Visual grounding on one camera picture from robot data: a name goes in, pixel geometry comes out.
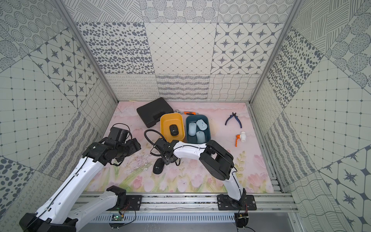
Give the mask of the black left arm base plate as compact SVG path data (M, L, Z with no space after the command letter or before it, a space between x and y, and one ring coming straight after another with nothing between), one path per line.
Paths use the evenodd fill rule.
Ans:
M117 200L116 209L118 211L139 211L142 204L143 195L125 195Z

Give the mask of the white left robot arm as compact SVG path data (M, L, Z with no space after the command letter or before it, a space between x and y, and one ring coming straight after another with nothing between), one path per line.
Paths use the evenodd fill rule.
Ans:
M26 213L19 225L24 232L78 232L107 210L121 211L130 205L126 190L109 187L98 199L72 210L81 193L107 164L119 166L141 145L130 131L112 127L107 137L89 145L81 160L59 189L35 213Z

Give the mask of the large light blue mouse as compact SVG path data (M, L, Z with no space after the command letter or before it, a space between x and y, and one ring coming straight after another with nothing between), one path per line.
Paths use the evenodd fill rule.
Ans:
M197 120L196 125L201 131L205 131L208 129L208 124L202 119Z

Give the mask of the black mouse blue mice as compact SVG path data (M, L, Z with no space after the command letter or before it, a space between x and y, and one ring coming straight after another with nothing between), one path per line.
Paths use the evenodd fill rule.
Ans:
M176 124L172 124L169 126L170 134L171 136L178 136L179 135L179 129Z

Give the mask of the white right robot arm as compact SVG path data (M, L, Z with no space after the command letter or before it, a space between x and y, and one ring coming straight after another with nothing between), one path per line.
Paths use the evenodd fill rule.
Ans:
M242 198L243 187L237 180L233 156L216 141L188 144L177 140L169 143L159 138L153 144L153 148L159 152L166 165L178 159L200 161L214 178L222 181L231 199L239 201Z

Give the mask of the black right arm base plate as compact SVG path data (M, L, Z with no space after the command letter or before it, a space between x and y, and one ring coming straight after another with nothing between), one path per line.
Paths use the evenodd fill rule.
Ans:
M240 200L234 200L226 194L217 195L217 206L219 211L251 211L257 210L256 201L253 195L242 195Z

